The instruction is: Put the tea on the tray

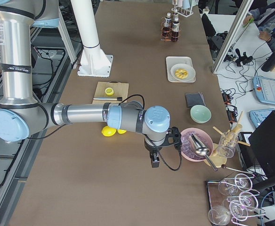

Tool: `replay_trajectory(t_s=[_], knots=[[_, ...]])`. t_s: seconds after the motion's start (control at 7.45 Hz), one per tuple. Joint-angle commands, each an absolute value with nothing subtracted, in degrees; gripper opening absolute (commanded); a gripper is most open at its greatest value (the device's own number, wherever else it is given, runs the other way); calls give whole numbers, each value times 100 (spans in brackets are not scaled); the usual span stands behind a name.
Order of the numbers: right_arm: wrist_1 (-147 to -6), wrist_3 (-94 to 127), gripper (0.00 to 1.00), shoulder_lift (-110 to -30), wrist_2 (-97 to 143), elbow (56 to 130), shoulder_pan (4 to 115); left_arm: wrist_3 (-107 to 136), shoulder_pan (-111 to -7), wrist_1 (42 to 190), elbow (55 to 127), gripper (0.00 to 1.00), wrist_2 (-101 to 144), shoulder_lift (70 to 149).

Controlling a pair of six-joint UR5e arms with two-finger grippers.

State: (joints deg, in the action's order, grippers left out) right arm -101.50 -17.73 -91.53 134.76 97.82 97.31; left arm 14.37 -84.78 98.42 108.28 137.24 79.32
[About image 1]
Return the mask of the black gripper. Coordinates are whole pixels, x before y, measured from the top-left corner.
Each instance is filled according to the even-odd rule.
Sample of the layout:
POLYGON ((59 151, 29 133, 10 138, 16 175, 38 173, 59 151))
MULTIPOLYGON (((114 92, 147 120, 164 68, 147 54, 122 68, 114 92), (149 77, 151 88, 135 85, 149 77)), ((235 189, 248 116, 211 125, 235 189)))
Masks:
POLYGON ((144 145, 149 151, 151 167, 158 168, 160 165, 159 151, 163 147, 174 146, 180 153, 181 151, 181 134, 177 127, 168 128, 162 133, 144 134, 144 145))

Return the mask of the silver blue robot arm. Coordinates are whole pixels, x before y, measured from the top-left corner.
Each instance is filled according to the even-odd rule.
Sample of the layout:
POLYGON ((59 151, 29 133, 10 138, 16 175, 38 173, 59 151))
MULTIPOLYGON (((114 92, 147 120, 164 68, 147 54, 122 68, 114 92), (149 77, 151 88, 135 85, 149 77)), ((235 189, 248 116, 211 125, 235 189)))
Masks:
POLYGON ((64 105, 39 103, 33 97, 30 28, 59 25, 56 0, 0 0, 0 60, 3 98, 0 100, 0 138, 15 142, 53 126, 106 122, 109 127, 144 135, 152 167, 163 160, 161 149, 181 149, 181 134, 170 127, 162 106, 144 108, 137 101, 64 105))

